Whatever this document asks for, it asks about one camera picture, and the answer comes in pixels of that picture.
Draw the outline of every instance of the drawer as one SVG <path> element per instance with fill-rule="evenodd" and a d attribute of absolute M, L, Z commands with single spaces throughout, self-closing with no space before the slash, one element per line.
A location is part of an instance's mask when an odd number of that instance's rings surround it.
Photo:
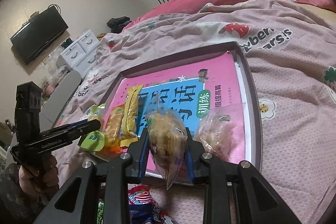
<path fill-rule="evenodd" d="M 87 75 L 87 73 L 93 68 L 96 63 L 96 52 L 97 47 L 92 50 L 86 57 L 79 60 L 73 67 L 81 75 L 82 79 Z"/>
<path fill-rule="evenodd" d="M 76 64 L 83 56 L 85 55 L 85 51 L 82 47 L 75 43 L 72 45 L 64 54 L 62 54 L 63 59 L 65 62 L 72 67 Z"/>
<path fill-rule="evenodd" d="M 99 43 L 99 40 L 93 32 L 88 32 L 78 40 L 78 43 L 85 52 L 90 52 Z"/>

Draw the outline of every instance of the white star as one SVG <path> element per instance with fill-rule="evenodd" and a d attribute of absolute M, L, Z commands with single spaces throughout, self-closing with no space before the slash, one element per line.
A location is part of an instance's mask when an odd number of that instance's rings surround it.
<path fill-rule="evenodd" d="M 182 82 L 182 80 L 185 80 L 185 76 L 183 76 L 183 75 L 182 75 L 182 76 L 179 76 L 178 78 L 179 78 L 179 81 L 180 81 L 180 82 Z"/>

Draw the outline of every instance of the sleeve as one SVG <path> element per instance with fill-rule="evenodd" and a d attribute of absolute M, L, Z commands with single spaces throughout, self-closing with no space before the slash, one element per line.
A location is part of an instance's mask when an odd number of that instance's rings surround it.
<path fill-rule="evenodd" d="M 42 206 L 21 190 L 18 166 L 10 164 L 0 175 L 0 215 L 2 223 L 33 223 Z"/>

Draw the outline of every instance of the metal bolt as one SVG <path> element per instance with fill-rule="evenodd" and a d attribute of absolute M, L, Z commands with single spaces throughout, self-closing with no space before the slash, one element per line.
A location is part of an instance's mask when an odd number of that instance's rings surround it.
<path fill-rule="evenodd" d="M 243 167 L 243 168 L 249 168 L 251 166 L 251 163 L 249 163 L 248 161 L 246 160 L 243 160 L 240 165 Z"/>
<path fill-rule="evenodd" d="M 206 159 L 206 160 L 209 160 L 209 159 L 212 158 L 212 154 L 209 153 L 209 152 L 204 152 L 204 153 L 202 154 L 202 157 L 203 157 L 204 159 Z"/>
<path fill-rule="evenodd" d="M 127 160 L 130 156 L 131 155 L 127 152 L 120 154 L 120 158 L 122 158 L 123 160 Z"/>
<path fill-rule="evenodd" d="M 92 162 L 86 161 L 86 162 L 83 162 L 82 167 L 87 169 L 87 168 L 91 167 L 91 165 L 92 165 Z"/>

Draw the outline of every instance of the black tv screen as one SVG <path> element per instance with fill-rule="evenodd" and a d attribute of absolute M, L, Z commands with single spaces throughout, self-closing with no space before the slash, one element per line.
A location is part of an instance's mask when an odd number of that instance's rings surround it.
<path fill-rule="evenodd" d="M 54 6 L 29 20 L 11 37 L 14 49 L 27 65 L 68 28 Z"/>

